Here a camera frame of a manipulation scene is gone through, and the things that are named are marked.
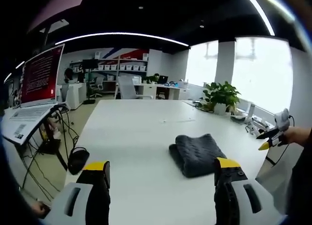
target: floor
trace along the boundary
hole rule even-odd
[[[106,95],[104,97],[97,98],[95,104],[81,105],[77,110],[70,111],[69,119],[71,122],[74,122],[74,125],[72,125],[71,128],[73,128],[80,135],[80,133],[83,130],[84,125],[86,124],[89,116],[91,115],[98,101],[108,100],[108,99],[113,99],[113,98],[114,98],[113,95]],[[72,139],[70,138],[68,131],[65,132],[65,138],[66,138],[66,144],[68,147],[67,150],[69,153],[70,150],[72,149],[73,144],[72,144]],[[59,151],[61,155],[63,156],[63,158],[66,160],[66,148],[65,148],[64,135],[62,134],[59,137],[59,139],[61,140]],[[40,172],[36,163],[38,163],[45,178],[47,178],[57,190],[48,182],[48,180],[44,178],[43,174]],[[47,204],[50,204],[49,199],[54,198],[58,194],[58,190],[63,189],[64,182],[65,182],[65,175],[66,175],[66,172],[64,168],[61,166],[61,164],[59,163],[56,155],[37,154],[35,156],[35,161],[33,161],[30,166],[29,171],[37,179],[39,184],[42,185],[42,187],[44,188],[43,191],[45,192],[46,196],[42,193],[38,185],[35,184],[34,180],[29,174],[26,177],[24,189],[21,190],[22,195],[30,203],[33,200],[38,199]]]

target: black ceiling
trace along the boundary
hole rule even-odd
[[[265,12],[275,35],[302,49],[292,26],[273,8],[267,8]],[[83,0],[80,6],[59,13],[33,29],[25,38],[18,55],[20,60],[42,50],[44,34],[39,30],[61,19],[68,21],[69,25],[50,33],[46,47],[71,37],[101,32],[149,34],[189,45],[216,39],[228,41],[239,36],[269,36],[249,0]],[[64,50],[72,52],[104,47],[154,48],[168,53],[187,49],[146,37],[98,36],[69,41]]]

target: keyboard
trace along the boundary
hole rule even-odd
[[[15,114],[10,118],[14,121],[35,121],[40,118],[50,106],[44,107],[33,107],[33,108],[22,108],[15,112]]]

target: folded cloth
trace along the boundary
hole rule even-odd
[[[210,134],[198,138],[177,136],[169,152],[188,178],[214,173],[215,158],[226,158]]]

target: monitor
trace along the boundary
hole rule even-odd
[[[160,75],[158,79],[158,84],[165,84],[168,81],[168,76]]]
[[[50,48],[30,60],[22,70],[20,106],[56,102],[59,62],[64,44]]]
[[[82,60],[82,68],[83,69],[98,68],[98,60],[97,59]]]

